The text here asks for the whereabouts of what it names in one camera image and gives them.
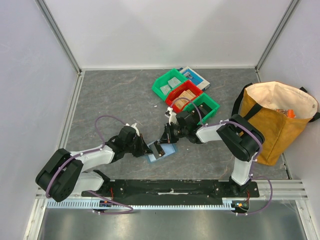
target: gray mat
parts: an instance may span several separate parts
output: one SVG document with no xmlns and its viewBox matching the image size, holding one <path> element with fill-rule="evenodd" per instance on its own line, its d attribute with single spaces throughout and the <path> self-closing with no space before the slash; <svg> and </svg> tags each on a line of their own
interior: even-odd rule
<svg viewBox="0 0 320 240">
<path fill-rule="evenodd" d="M 115 115 L 130 125 L 137 122 L 146 143 L 159 139 L 168 119 L 167 105 L 151 90 L 167 69 L 86 71 L 77 102 L 66 149 L 79 151 L 97 147 L 101 140 L 95 133 L 95 119 L 103 114 Z M 197 69 L 211 83 L 205 92 L 220 104 L 210 121 L 230 117 L 233 103 L 243 86 L 256 83 L 254 69 Z M 121 123 L 101 119 L 98 126 L 106 140 L 117 135 Z M 123 159 L 98 167 L 113 179 L 228 179 L 234 157 L 222 141 L 196 145 L 187 139 L 176 144 L 178 152 L 149 163 L 146 158 L 126 154 Z M 255 176 L 287 179 L 281 159 L 275 166 L 255 163 Z"/>
</svg>

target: white wall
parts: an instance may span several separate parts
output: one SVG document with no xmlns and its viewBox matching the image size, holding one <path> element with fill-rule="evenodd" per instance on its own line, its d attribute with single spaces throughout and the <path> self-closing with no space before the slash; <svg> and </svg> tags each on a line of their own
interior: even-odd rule
<svg viewBox="0 0 320 240">
<path fill-rule="evenodd" d="M 21 240 L 77 75 L 33 0 L 0 11 L 0 239 Z"/>
<path fill-rule="evenodd" d="M 290 0 L 46 0 L 82 68 L 254 66 Z"/>
<path fill-rule="evenodd" d="M 302 0 L 262 66 L 262 81 L 278 80 L 300 88 L 320 101 L 320 1 Z M 320 223 L 320 120 L 305 131 L 285 152 L 289 170 L 302 179 Z"/>
</svg>

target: blue box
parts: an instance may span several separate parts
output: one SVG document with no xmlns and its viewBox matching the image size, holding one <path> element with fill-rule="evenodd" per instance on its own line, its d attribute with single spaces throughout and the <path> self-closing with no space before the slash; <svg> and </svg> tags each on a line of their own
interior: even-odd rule
<svg viewBox="0 0 320 240">
<path fill-rule="evenodd" d="M 200 90 L 205 91 L 210 87 L 210 82 L 205 80 L 202 76 L 196 73 L 190 67 L 185 67 L 180 70 L 180 73 L 184 75 L 188 80 L 190 80 L 194 85 L 196 85 Z"/>
<path fill-rule="evenodd" d="M 146 159 L 148 160 L 149 163 L 152 164 L 158 160 L 164 159 L 165 157 L 168 157 L 177 151 L 175 144 L 161 144 L 161 147 L 162 147 L 163 151 L 165 152 L 165 154 L 162 157 L 159 157 L 158 159 L 156 159 L 153 154 L 148 154 L 146 156 Z"/>
</svg>

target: orange object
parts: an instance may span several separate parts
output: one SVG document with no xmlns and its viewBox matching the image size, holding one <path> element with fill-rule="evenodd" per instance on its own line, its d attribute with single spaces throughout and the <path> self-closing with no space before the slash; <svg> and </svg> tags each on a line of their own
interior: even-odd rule
<svg viewBox="0 0 320 240">
<path fill-rule="evenodd" d="M 111 191 L 111 199 L 113 200 L 114 199 L 114 192 L 112 191 L 112 187 L 111 187 L 110 191 Z"/>
<path fill-rule="evenodd" d="M 295 112 L 294 112 L 294 110 L 293 109 L 288 109 L 288 118 L 290 118 L 290 119 L 294 119 L 295 118 Z"/>
</svg>

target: gray floor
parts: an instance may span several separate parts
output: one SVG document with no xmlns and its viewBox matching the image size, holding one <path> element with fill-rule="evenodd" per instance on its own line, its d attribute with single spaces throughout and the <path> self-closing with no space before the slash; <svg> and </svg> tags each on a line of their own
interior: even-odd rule
<svg viewBox="0 0 320 240">
<path fill-rule="evenodd" d="M 103 114 L 115 115 L 129 124 L 138 123 L 147 143 L 159 139 L 168 119 L 167 105 L 151 90 L 158 77 L 166 73 L 158 70 L 86 71 L 77 102 L 66 149 L 79 151 L 97 147 L 101 142 L 95 133 L 95 119 Z M 220 104 L 211 122 L 230 117 L 233 103 L 243 86 L 256 83 L 253 69 L 197 69 L 211 83 L 206 93 Z M 121 124 L 101 119 L 98 124 L 106 139 L 117 135 Z M 99 170 L 113 179 L 228 179 L 234 158 L 222 141 L 196 145 L 187 139 L 176 144 L 178 152 L 155 163 L 131 154 Z M 281 160 L 275 166 L 256 164 L 255 176 L 287 179 Z"/>
<path fill-rule="evenodd" d="M 252 210 L 264 201 L 251 201 Z M 38 240 L 307 240 L 295 201 L 236 217 L 215 210 L 135 210 L 99 216 L 90 209 L 47 209 Z"/>
</svg>

